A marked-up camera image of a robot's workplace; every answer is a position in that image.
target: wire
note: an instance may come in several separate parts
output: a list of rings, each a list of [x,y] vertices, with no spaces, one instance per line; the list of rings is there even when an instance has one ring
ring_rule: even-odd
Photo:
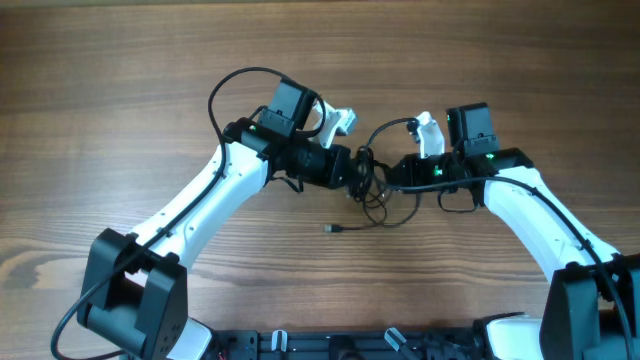
[[[475,201],[473,201],[473,208],[471,208],[471,209],[449,209],[449,208],[446,208],[446,207],[444,207],[442,205],[442,197],[445,194],[450,194],[449,190],[440,190],[440,192],[438,193],[438,206],[444,212],[450,212],[450,213],[454,213],[454,214],[467,214],[467,213],[472,213],[472,212],[478,210],[478,203],[475,202]]]
[[[365,216],[369,220],[370,223],[361,226],[342,226],[339,224],[330,224],[325,226],[326,232],[342,232],[342,231],[354,231],[354,230],[365,230],[371,229],[374,227],[384,227],[384,228],[396,228],[401,225],[407,223],[415,214],[418,212],[421,203],[421,195],[416,194],[416,203],[411,211],[411,213],[405,217],[403,220],[395,223],[395,224],[387,224],[386,220],[389,216],[389,211],[387,209],[387,203],[391,200],[393,195],[392,191],[387,191],[386,188],[380,186],[379,183],[376,183],[377,194],[371,192],[371,186],[373,185],[373,180],[369,175],[370,171],[372,172],[374,168],[379,167],[383,171],[388,171],[390,168],[388,165],[383,164],[379,161],[376,161],[373,156],[373,150],[370,148],[365,148],[361,146],[358,148],[356,152],[355,158],[355,170],[356,173],[360,174],[360,177],[356,177],[355,180],[351,181],[347,184],[347,189],[349,192],[349,196],[356,202],[362,204],[362,211]],[[382,219],[377,220],[371,214],[371,210],[382,209],[383,216]]]
[[[449,165],[449,162],[448,162],[449,159],[453,160],[453,163],[458,165],[458,148],[460,147],[460,145],[462,145],[462,143],[463,143],[462,138],[456,141],[456,144],[453,146],[453,149],[451,150],[451,157],[447,158],[447,165]]]
[[[322,108],[322,120],[320,120],[320,126],[310,131],[298,131],[296,132],[297,136],[300,136],[305,139],[310,139],[314,136],[318,136],[318,134],[320,134],[320,131],[322,131],[322,129],[324,128],[324,123],[327,119],[327,109],[324,105],[324,100],[320,95],[316,94],[316,99],[320,104],[320,107]]]
[[[393,126],[393,125],[396,125],[396,124],[402,124],[402,123],[406,123],[406,122],[413,121],[413,120],[414,120],[413,118],[404,118],[404,119],[393,120],[393,121],[390,121],[390,122],[388,122],[386,124],[383,124],[382,126],[377,128],[373,132],[371,137],[369,137],[369,141],[364,146],[364,148],[368,152],[370,150],[369,147],[373,143],[373,140],[376,138],[376,136],[378,136],[378,134],[380,134],[385,129],[387,129],[387,128]],[[532,186],[530,186],[528,184],[525,184],[523,182],[514,180],[514,179],[505,178],[505,177],[499,177],[499,176],[470,177],[470,178],[465,178],[465,179],[461,179],[461,180],[454,180],[454,181],[448,181],[448,182],[444,182],[444,183],[440,183],[440,184],[434,184],[434,185],[398,186],[398,185],[392,185],[392,184],[385,183],[384,181],[380,180],[376,176],[374,171],[372,171],[369,168],[366,168],[366,169],[369,171],[369,175],[371,176],[371,178],[380,187],[385,188],[385,189],[396,190],[396,191],[404,191],[404,192],[407,192],[407,191],[411,191],[411,192],[422,191],[422,192],[424,192],[424,191],[433,191],[433,190],[441,190],[441,189],[445,189],[446,190],[447,188],[450,188],[452,186],[471,184],[471,183],[475,183],[475,182],[498,181],[498,182],[505,182],[505,183],[509,183],[509,184],[512,184],[512,185],[515,185],[515,186],[519,186],[519,187],[525,189],[526,191],[530,192],[533,196],[538,197],[538,199],[540,199],[545,205],[547,205],[547,207],[549,207],[549,209],[551,209],[551,211],[553,211],[556,214],[556,216],[558,216],[558,218],[565,224],[565,226],[569,229],[569,231],[573,234],[573,236],[575,236],[575,238],[578,240],[580,245],[587,251],[587,253],[591,257],[591,259],[593,259],[593,262],[594,262],[595,267],[596,267],[596,272],[604,280],[606,288],[609,291],[609,293],[611,295],[611,298],[613,299],[613,303],[616,305],[615,307],[616,307],[616,310],[618,312],[618,317],[620,318],[620,324],[622,326],[622,332],[623,332],[623,335],[624,335],[624,342],[625,342],[625,347],[626,347],[626,350],[627,350],[627,359],[628,360],[633,360],[633,358],[635,356],[635,350],[634,350],[634,345],[633,345],[633,341],[632,341],[632,337],[631,337],[631,328],[629,326],[629,318],[627,317],[627,313],[626,313],[626,311],[624,309],[624,305],[622,304],[622,299],[620,298],[620,294],[618,293],[618,290],[616,289],[615,284],[613,283],[613,279],[607,273],[607,270],[605,269],[604,264],[602,263],[602,260],[600,259],[598,254],[596,254],[596,252],[591,247],[591,242],[586,240],[582,236],[580,231],[578,231],[578,229],[575,227],[575,225],[573,225],[573,223],[566,217],[566,215],[551,200],[549,200],[546,196],[544,196],[542,193],[540,193],[540,191],[537,188],[532,187]]]
[[[293,192],[295,192],[296,194],[302,194],[304,192],[304,183],[300,179],[298,179],[297,186],[291,180],[289,180],[289,178],[286,178],[284,176],[279,176],[279,177],[272,176],[271,179],[269,180],[270,181],[282,180],[285,184],[289,185],[291,190],[293,190]]]
[[[213,89],[213,91],[211,91],[211,94],[209,95],[207,109],[208,109],[208,112],[209,112],[209,119],[211,120],[211,125],[213,125],[213,129],[214,129],[214,131],[216,133],[216,136],[218,138],[218,142],[220,143],[220,151],[221,151],[221,155],[222,156],[221,156],[220,166],[218,167],[218,171],[215,172],[215,175],[213,176],[213,179],[202,190],[202,192],[200,192],[200,194],[198,194],[198,196],[196,196],[189,203],[189,205],[187,205],[184,209],[182,209],[182,211],[180,211],[180,213],[178,213],[178,215],[176,215],[176,217],[174,217],[173,220],[169,221],[169,223],[167,223],[167,225],[165,225],[160,231],[158,231],[158,233],[156,233],[156,235],[154,235],[151,239],[149,239],[149,241],[147,241],[143,246],[138,248],[132,255],[130,255],[125,260],[120,262],[118,264],[118,266],[112,272],[110,272],[102,280],[100,280],[95,285],[93,285],[91,288],[89,288],[89,290],[87,290],[87,292],[82,294],[82,296],[80,296],[78,298],[78,300],[76,300],[76,302],[73,305],[71,305],[71,307],[69,308],[69,310],[67,310],[67,312],[62,317],[62,319],[60,319],[60,322],[56,326],[56,328],[53,331],[53,334],[51,336],[51,344],[50,344],[50,346],[51,346],[51,354],[53,355],[54,358],[56,358],[58,360],[103,360],[103,359],[109,359],[109,358],[113,358],[115,356],[119,356],[119,355],[124,355],[125,354],[124,351],[120,350],[120,351],[115,351],[115,352],[112,352],[112,353],[108,353],[108,354],[104,354],[104,355],[98,355],[98,356],[84,358],[84,359],[74,359],[74,358],[70,358],[70,357],[67,357],[67,356],[63,355],[60,352],[60,350],[58,349],[58,342],[60,341],[60,336],[62,335],[62,331],[64,330],[64,328],[67,326],[67,324],[71,320],[71,317],[73,317],[73,315],[78,311],[78,309],[80,309],[81,306],[86,304],[89,301],[89,298],[91,296],[93,296],[93,294],[95,294],[102,286],[104,286],[106,283],[108,283],[115,275],[123,272],[140,255],[142,255],[151,246],[153,246],[153,244],[155,244],[156,242],[158,242],[158,240],[160,240],[160,239],[164,238],[166,235],[168,235],[169,232],[171,231],[171,229],[178,222],[180,222],[180,220],[182,220],[182,218],[185,215],[187,215],[191,210],[193,210],[193,208],[209,193],[209,191],[211,191],[211,189],[215,186],[215,184],[220,180],[220,178],[222,177],[222,174],[224,173],[225,167],[226,167],[227,147],[226,147],[225,142],[224,142],[224,137],[222,136],[222,131],[220,131],[220,127],[218,126],[218,123],[216,122],[215,116],[213,115],[213,99],[215,98],[216,94],[218,93],[218,91],[220,90],[222,85],[224,85],[227,81],[231,80],[233,77],[235,77],[237,75],[240,75],[240,74],[243,74],[243,73],[247,73],[247,72],[267,72],[267,73],[271,73],[271,74],[274,74],[276,76],[279,76],[280,78],[293,81],[287,75],[285,75],[285,74],[283,74],[283,73],[281,73],[281,72],[279,72],[277,70],[264,68],[264,67],[248,67],[248,68],[243,68],[243,69],[239,69],[239,70],[236,70],[236,71],[232,72],[231,74],[227,75],[224,79],[222,79],[215,86],[215,88]]]

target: wooden table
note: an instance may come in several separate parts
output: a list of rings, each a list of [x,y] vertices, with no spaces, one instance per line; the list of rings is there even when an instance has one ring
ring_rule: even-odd
[[[5,10],[0,13],[0,357],[47,358],[77,298],[89,246],[166,204],[216,146],[211,88],[240,67],[278,68],[353,107],[356,148],[380,124],[428,109],[491,106],[503,147],[531,157],[601,238],[640,251],[637,2],[288,3]],[[225,124],[269,101],[247,75],[215,104]],[[417,151],[380,136],[388,163]],[[411,198],[390,204],[394,219]],[[547,283],[486,209],[437,209],[395,230],[362,224],[343,191],[269,184],[206,247],[190,314],[216,329],[384,329],[540,315]],[[76,324],[73,356],[110,348]]]

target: black base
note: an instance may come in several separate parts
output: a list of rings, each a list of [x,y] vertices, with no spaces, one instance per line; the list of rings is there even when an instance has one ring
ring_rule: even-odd
[[[272,333],[255,331],[215,332],[217,342],[203,359],[215,360],[334,360],[329,358],[332,336],[350,337],[366,360],[404,360],[384,339],[384,332],[288,333],[286,352],[271,351]],[[483,359],[482,336],[473,328],[438,328],[403,332],[406,346],[421,360]]]

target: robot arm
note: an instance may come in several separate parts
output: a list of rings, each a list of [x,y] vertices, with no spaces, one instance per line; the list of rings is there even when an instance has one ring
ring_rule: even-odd
[[[486,104],[449,109],[448,115],[451,143],[456,144],[453,153],[426,158],[422,151],[408,155],[385,174],[387,182],[406,192],[423,189],[441,191],[442,195],[458,188],[470,190],[476,206],[486,206],[513,230],[551,283],[543,319],[520,313],[477,322],[488,358],[627,358],[623,350],[626,335],[621,324],[628,317],[631,336],[637,337],[640,331],[635,306],[638,296],[631,290],[637,281],[633,279],[640,276],[638,256],[623,257],[591,233],[551,193],[531,160],[520,150],[501,150]],[[531,192],[504,180],[523,183]],[[456,185],[434,187],[447,183]],[[541,196],[556,209],[542,201]],[[605,272],[613,276],[619,301],[615,301],[611,288],[605,286],[606,281],[597,271],[594,258],[567,223],[586,239],[587,246],[604,263]],[[625,311],[599,310],[600,296],[615,301],[616,307]]]
[[[309,113],[321,110],[324,126],[321,121],[312,135],[298,136],[296,129],[302,129]],[[360,179],[363,174],[354,169],[350,150],[332,144],[335,136],[350,133],[356,122],[353,110],[334,109],[314,92],[283,78],[272,103],[262,109],[257,122],[241,118],[224,130],[222,146],[227,154],[224,169],[220,169],[222,151],[218,147],[200,174],[150,219],[127,235],[107,229],[96,238],[85,271],[83,294],[119,268],[123,259],[144,252],[79,307],[78,322],[123,349],[127,359],[209,359],[219,358],[226,351],[230,351],[229,356],[223,358],[229,360],[326,359],[327,351],[323,349],[326,339],[333,334],[287,336],[284,331],[272,335],[249,331],[225,335],[190,319],[186,277],[226,219],[272,180],[277,171],[330,189]],[[577,359],[588,352],[591,359],[614,358],[608,357],[606,351],[618,348],[622,336],[619,329],[610,325],[605,328],[599,323],[599,319],[606,318],[597,306],[604,288],[593,275],[592,258],[546,204],[522,188],[497,181],[498,178],[517,180],[535,188],[590,241],[595,253],[607,263],[607,271],[621,279],[619,287],[627,289],[620,291],[624,307],[631,314],[635,336],[640,333],[640,322],[635,321],[640,318],[635,310],[635,293],[628,290],[633,289],[634,281],[640,282],[637,258],[618,256],[612,246],[580,224],[551,194],[533,163],[521,151],[500,150],[486,104],[449,110],[453,153],[444,153],[444,137],[428,112],[408,124],[408,130],[420,152],[406,156],[385,171],[387,183],[414,190],[420,187],[441,192],[470,190],[476,205],[486,205],[516,233],[551,282],[551,291],[542,321],[517,314],[479,320],[472,329],[453,332],[427,331],[404,336],[392,328],[384,336],[352,334],[362,340],[361,345],[366,344],[362,345],[368,349],[365,354],[380,359],[402,358],[398,357],[401,355],[412,360],[433,359],[439,353],[442,356],[438,358],[447,359],[458,355],[472,359],[542,359],[543,355],[547,359]],[[222,177],[196,206],[170,233],[145,249],[144,245],[164,231],[169,219],[176,218],[202,194],[220,171]],[[470,177],[483,181],[465,181]],[[444,189],[437,186],[456,181],[457,185]],[[135,273],[146,276],[136,278],[131,275]],[[283,353],[290,350],[294,354],[284,357]]]

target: cable connector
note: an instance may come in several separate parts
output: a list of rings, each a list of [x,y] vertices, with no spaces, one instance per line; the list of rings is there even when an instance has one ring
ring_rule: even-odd
[[[326,232],[326,233],[342,232],[342,230],[344,230],[344,229],[342,228],[342,226],[340,226],[338,224],[326,224],[324,226],[324,232]]]

